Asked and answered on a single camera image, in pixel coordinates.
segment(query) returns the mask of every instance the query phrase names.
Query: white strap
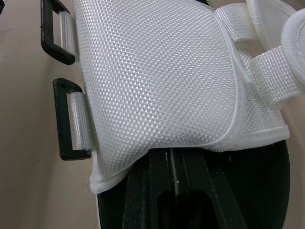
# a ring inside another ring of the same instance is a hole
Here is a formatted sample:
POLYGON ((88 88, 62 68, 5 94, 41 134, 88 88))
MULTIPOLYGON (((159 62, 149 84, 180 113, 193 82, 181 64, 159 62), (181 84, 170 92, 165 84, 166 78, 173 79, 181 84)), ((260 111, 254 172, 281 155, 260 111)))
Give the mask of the white strap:
POLYGON ((258 40, 246 3, 222 6, 215 15, 225 22, 234 43, 258 40))
POLYGON ((78 59, 76 26, 74 18, 65 11, 59 13, 61 22, 61 47, 78 59))
POLYGON ((305 87, 289 68, 281 46, 256 56, 252 72, 265 99, 272 106, 305 92, 305 87))
POLYGON ((71 93, 71 108, 77 149, 93 150, 95 147, 85 94, 81 92, 71 93))

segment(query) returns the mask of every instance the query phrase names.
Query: textured fabric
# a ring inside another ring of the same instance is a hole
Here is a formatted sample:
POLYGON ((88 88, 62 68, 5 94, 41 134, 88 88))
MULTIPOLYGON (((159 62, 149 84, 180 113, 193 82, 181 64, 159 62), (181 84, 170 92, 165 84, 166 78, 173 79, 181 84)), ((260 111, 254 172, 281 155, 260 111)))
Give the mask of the textured fabric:
POLYGON ((282 47, 267 51, 253 60, 253 73, 267 102, 278 102, 305 92, 283 55, 282 47))
MULTIPOLYGON (((254 55, 248 48, 237 48, 246 70, 254 78, 250 65, 254 55)), ((246 90, 246 120, 240 141, 231 150, 261 147, 289 137, 280 109, 270 107, 263 97, 259 82, 254 89, 246 90)))
POLYGON ((65 11, 59 13, 61 23, 61 47, 78 59, 75 20, 65 11))
POLYGON ((215 15, 225 22, 234 43, 258 39, 246 3, 222 6, 215 15))
POLYGON ((81 92, 71 93, 71 108, 77 149, 95 149, 86 96, 81 92))
POLYGON ((150 148, 225 151, 236 144, 244 86, 233 42, 210 9, 184 0, 73 6, 99 143, 93 192, 117 184, 150 148))
POLYGON ((285 24, 281 42, 285 59, 296 78, 305 85, 305 10, 292 15, 285 24))
POLYGON ((280 46, 282 28, 295 9, 280 0, 247 0, 247 6, 264 51, 280 46))

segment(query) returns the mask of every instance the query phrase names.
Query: beige floor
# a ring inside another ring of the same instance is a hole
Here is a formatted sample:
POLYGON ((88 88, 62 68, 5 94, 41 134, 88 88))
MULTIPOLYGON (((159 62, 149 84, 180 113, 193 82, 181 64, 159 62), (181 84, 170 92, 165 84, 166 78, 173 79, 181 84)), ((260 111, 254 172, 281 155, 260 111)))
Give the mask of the beige floor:
MULTIPOLYGON (((62 2, 71 10, 70 0, 62 2)), ((54 25, 59 44, 58 20, 54 25)), ((64 77, 81 85, 80 70, 42 50, 39 0, 8 0, 0 15, 0 69, 0 228, 97 229, 91 160, 63 162, 58 153, 52 80, 64 77)), ((285 229, 303 229, 305 98, 288 101, 283 115, 292 132, 285 229)))

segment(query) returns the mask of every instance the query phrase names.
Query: black plastic buckle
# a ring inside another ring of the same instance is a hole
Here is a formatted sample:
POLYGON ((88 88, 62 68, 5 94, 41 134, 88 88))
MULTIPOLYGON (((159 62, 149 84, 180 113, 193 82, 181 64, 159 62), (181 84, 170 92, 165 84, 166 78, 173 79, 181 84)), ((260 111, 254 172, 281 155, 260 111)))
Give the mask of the black plastic buckle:
POLYGON ((2 13, 4 6, 5 6, 4 1, 0 0, 0 14, 2 13))
POLYGON ((53 81, 59 153, 64 161, 84 160, 91 158, 91 150, 73 150, 68 111, 67 95, 71 92, 82 92, 75 83, 59 78, 53 81))
POLYGON ((71 65, 75 62, 75 57, 54 44, 52 11, 57 14, 61 11, 70 13, 59 0, 41 0, 41 46, 54 59, 71 65))

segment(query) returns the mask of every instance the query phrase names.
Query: black plastic frame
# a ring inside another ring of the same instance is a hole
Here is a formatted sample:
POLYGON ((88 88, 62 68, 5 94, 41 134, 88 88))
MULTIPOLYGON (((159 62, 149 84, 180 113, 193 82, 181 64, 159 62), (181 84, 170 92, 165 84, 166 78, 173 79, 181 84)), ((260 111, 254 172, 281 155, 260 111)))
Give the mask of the black plastic frame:
POLYGON ((54 59, 71 65, 75 63, 75 57, 54 44, 53 11, 57 14, 61 11, 70 13, 59 0, 41 0, 41 46, 54 59))
POLYGON ((64 161, 91 158, 91 150, 73 150, 67 94, 82 92, 77 84, 59 78, 53 81, 59 153, 64 161))
POLYGON ((4 1, 3 1, 3 0, 0 0, 0 15, 1 15, 1 13, 2 13, 2 10, 3 10, 4 6, 5 6, 4 1))

